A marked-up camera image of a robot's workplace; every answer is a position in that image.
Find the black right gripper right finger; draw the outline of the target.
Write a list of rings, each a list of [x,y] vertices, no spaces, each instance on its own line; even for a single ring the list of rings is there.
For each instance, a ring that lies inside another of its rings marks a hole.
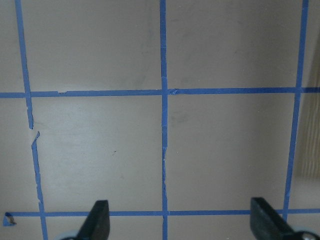
[[[250,199],[250,230],[257,240],[318,240],[319,235],[294,230],[263,198]]]

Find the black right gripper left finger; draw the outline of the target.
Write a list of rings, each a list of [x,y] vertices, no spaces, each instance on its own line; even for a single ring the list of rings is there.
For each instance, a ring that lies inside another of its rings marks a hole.
[[[54,240],[107,240],[109,235],[109,202],[97,200],[79,230],[60,233]]]

